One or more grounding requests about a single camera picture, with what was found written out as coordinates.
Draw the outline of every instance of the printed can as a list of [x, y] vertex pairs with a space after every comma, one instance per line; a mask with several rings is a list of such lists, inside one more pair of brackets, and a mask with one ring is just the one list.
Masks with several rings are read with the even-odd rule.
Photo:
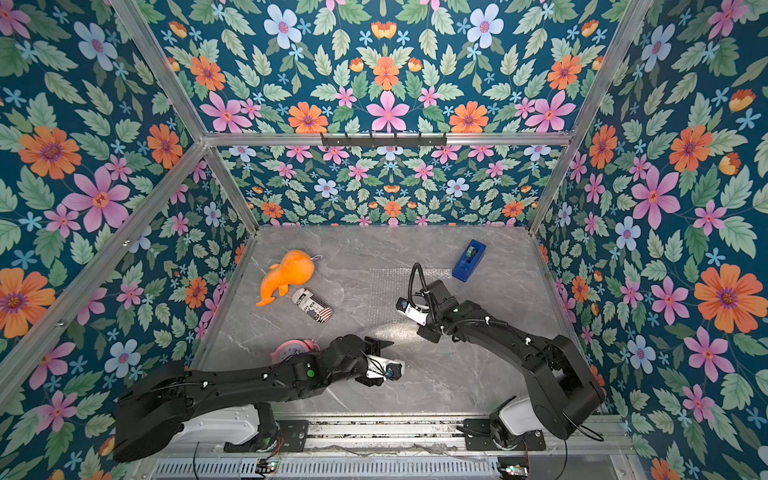
[[306, 288], [299, 288], [293, 294], [293, 302], [318, 323], [327, 322], [333, 315], [333, 310]]

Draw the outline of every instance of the orange stuffed animal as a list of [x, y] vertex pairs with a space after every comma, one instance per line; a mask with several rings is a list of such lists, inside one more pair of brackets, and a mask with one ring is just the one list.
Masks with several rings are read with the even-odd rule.
[[275, 301], [272, 294], [275, 289], [280, 296], [288, 293], [288, 285], [302, 285], [315, 273], [315, 263], [312, 257], [301, 250], [291, 250], [283, 257], [283, 261], [270, 266], [264, 280], [261, 280], [261, 301], [256, 306], [265, 306]]

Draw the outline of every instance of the orange flower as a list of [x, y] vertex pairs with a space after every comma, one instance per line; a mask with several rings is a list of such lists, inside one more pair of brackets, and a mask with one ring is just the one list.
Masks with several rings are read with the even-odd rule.
[[479, 134], [482, 127], [488, 124], [488, 117], [485, 116], [487, 113], [488, 110], [479, 107], [476, 101], [467, 102], [466, 106], [459, 105], [449, 121], [453, 125], [451, 131], [455, 134]]
[[391, 57], [381, 57], [379, 64], [373, 67], [373, 74], [376, 76], [373, 80], [384, 90], [392, 90], [392, 87], [400, 82], [397, 78], [399, 73], [400, 68]]
[[170, 27], [170, 30], [176, 34], [178, 38], [186, 38], [187, 37], [187, 27], [183, 26], [181, 23], [173, 21], [168, 24]]
[[694, 296], [699, 303], [699, 311], [704, 319], [715, 319], [715, 328], [725, 333], [733, 333], [733, 323], [742, 333], [757, 329], [757, 321], [768, 315], [768, 300], [754, 293], [763, 291], [763, 284], [757, 281], [753, 273], [741, 275], [736, 265], [724, 263], [720, 272], [713, 266], [701, 274], [704, 283], [697, 283]]
[[310, 104], [300, 101], [299, 106], [291, 107], [288, 113], [291, 115], [288, 123], [296, 128], [298, 134], [324, 134], [328, 131], [328, 119], [321, 115], [322, 111], [316, 105], [310, 107]]
[[654, 458], [650, 464], [650, 476], [654, 480], [680, 480], [680, 475], [663, 458]]
[[408, 69], [414, 73], [417, 71], [420, 71], [422, 68], [424, 68], [424, 65], [422, 65], [422, 61], [419, 60], [416, 57], [411, 57], [410, 60], [408, 60]]
[[283, 208], [280, 205], [273, 204], [272, 202], [264, 202], [261, 204], [261, 210], [269, 218], [281, 218], [283, 216]]
[[502, 212], [505, 217], [517, 217], [519, 214], [523, 213], [524, 209], [525, 205], [522, 202], [512, 202], [504, 205], [504, 210], [502, 210]]
[[589, 294], [589, 285], [587, 285], [587, 280], [581, 278], [580, 276], [576, 276], [576, 278], [574, 278], [573, 286], [571, 287], [571, 292], [574, 293], [574, 297], [577, 302], [583, 303]]
[[397, 202], [389, 202], [384, 206], [384, 213], [394, 218], [402, 213], [402, 207]]
[[731, 152], [720, 160], [720, 171], [726, 175], [738, 174], [740, 168], [741, 160], [736, 152]]
[[41, 177], [50, 174], [52, 179], [60, 180], [80, 164], [81, 157], [75, 153], [80, 147], [58, 128], [51, 132], [48, 127], [35, 127], [34, 137], [24, 134], [18, 142], [24, 147], [18, 151], [22, 161], [32, 164], [30, 170]]
[[352, 60], [352, 61], [349, 63], [349, 69], [350, 69], [351, 71], [362, 71], [362, 67], [363, 67], [363, 64], [362, 64], [362, 58], [360, 58], [360, 57], [358, 57], [358, 58], [354, 58], [354, 59], [353, 59], [353, 60]]
[[371, 31], [376, 38], [392, 38], [397, 32], [397, 24], [395, 22], [375, 22], [371, 24]]
[[99, 447], [98, 454], [103, 457], [112, 453], [112, 450], [114, 450], [114, 437], [108, 438], [107, 441]]
[[208, 294], [207, 282], [203, 280], [202, 276], [193, 278], [190, 281], [190, 285], [187, 287], [187, 298], [185, 302], [190, 308], [197, 308], [203, 304], [205, 296]]
[[735, 94], [730, 98], [728, 102], [728, 108], [731, 111], [739, 111], [749, 107], [753, 101], [755, 101], [757, 95], [751, 90], [737, 90]]
[[48, 279], [38, 272], [24, 278], [20, 268], [0, 270], [0, 329], [5, 327], [5, 338], [25, 335], [31, 323], [35, 325], [45, 313], [43, 306], [56, 300], [55, 290], [43, 288]]
[[605, 394], [605, 379], [598, 373], [598, 368], [594, 365], [589, 365], [589, 371], [592, 372], [592, 375], [594, 375], [595, 379], [598, 381], [598, 385], [603, 389], [603, 394]]
[[581, 27], [581, 34], [585, 37], [592, 35], [594, 31], [598, 29], [599, 24], [600, 22], [598, 22], [597, 20], [590, 20], [589, 22], [585, 23], [584, 26]]
[[243, 258], [243, 253], [245, 253], [245, 243], [241, 243], [237, 250], [235, 250], [235, 265], [240, 263], [240, 260]]
[[565, 90], [565, 88], [576, 81], [576, 75], [581, 73], [581, 58], [576, 55], [571, 57], [565, 55], [562, 61], [556, 61], [552, 65], [552, 71], [549, 72], [550, 88]]
[[147, 137], [147, 146], [153, 150], [152, 158], [163, 167], [170, 170], [184, 153], [179, 145], [179, 137], [175, 131], [170, 131], [166, 124], [159, 127], [152, 125], [149, 129], [151, 137]]
[[614, 157], [614, 148], [618, 145], [615, 137], [616, 129], [613, 125], [603, 125], [599, 132], [592, 137], [592, 146], [589, 147], [592, 167], [604, 168]]
[[707, 127], [697, 125], [695, 129], [690, 127], [680, 133], [680, 138], [675, 138], [672, 142], [674, 153], [670, 155], [670, 163], [674, 169], [682, 172], [688, 169], [689, 172], [699, 167], [699, 162], [705, 161], [712, 152], [709, 145], [712, 144], [712, 134], [706, 131]]
[[192, 66], [190, 67], [192, 75], [197, 75], [195, 80], [205, 88], [211, 91], [223, 90], [224, 82], [227, 79], [221, 73], [221, 67], [216, 65], [215, 61], [208, 61], [208, 57], [192, 57]]

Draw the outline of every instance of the wall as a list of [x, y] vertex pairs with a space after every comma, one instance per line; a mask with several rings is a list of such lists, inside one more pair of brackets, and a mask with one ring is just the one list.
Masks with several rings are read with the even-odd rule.
[[156, 365], [192, 361], [246, 239], [200, 162], [4, 407], [0, 478], [120, 480], [127, 466], [110, 457], [118, 396]]
[[[156, 7], [167, 21], [152, 27], [187, 94], [209, 131], [235, 133], [569, 129], [626, 6], [605, 0], [161, 3]], [[494, 9], [486, 44], [473, 37], [472, 22], [480, 25], [483, 12]], [[290, 37], [272, 35], [270, 18], [278, 16], [295, 24]], [[573, 63], [572, 74], [559, 81], [563, 57]], [[390, 124], [381, 119], [381, 105], [392, 106], [385, 99], [396, 105]], [[555, 104], [559, 121], [542, 123], [541, 113]], [[474, 114], [466, 110], [474, 107]], [[224, 114], [234, 115], [230, 123], [221, 108], [231, 110]], [[311, 127], [301, 125], [301, 108]], [[606, 101], [604, 109], [613, 104]], [[468, 113], [473, 128], [462, 126]], [[285, 147], [244, 157], [246, 169], [237, 176], [266, 222], [520, 224], [532, 215], [558, 150], [539, 159], [533, 149], [525, 154], [525, 147], [505, 146], [485, 146], [493, 152], [488, 157], [478, 156], [480, 146], [445, 157], [428, 148], [389, 156], [298, 148], [298, 157]], [[328, 183], [326, 192], [339, 193], [322, 197], [317, 189]], [[264, 204], [268, 210], [261, 210]]]
[[539, 232], [655, 480], [768, 475], [767, 12], [648, 15]]
[[[111, 9], [92, 3], [2, 6], [16, 20], [0, 29], [0, 289], [30, 303], [0, 306], [0, 360], [189, 143]], [[165, 163], [156, 139], [175, 145]]]

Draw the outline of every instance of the gray marble surface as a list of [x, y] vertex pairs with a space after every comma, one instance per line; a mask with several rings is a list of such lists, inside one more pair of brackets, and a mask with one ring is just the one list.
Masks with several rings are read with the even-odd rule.
[[[525, 393], [522, 374], [481, 347], [447, 338], [428, 342], [394, 309], [415, 261], [428, 282], [447, 277], [472, 239], [488, 248], [467, 283], [446, 283], [458, 300], [472, 300], [530, 333], [563, 333], [520, 227], [265, 227], [203, 368], [267, 365], [269, 354], [289, 339], [314, 339], [325, 348], [337, 336], [367, 335], [395, 342], [382, 356], [405, 363], [399, 381], [371, 388], [338, 382], [320, 396], [276, 404], [275, 411], [490, 412]], [[304, 286], [333, 308], [327, 323], [316, 323], [291, 302], [297, 286], [268, 306], [254, 306], [268, 266], [292, 249], [323, 256]]]

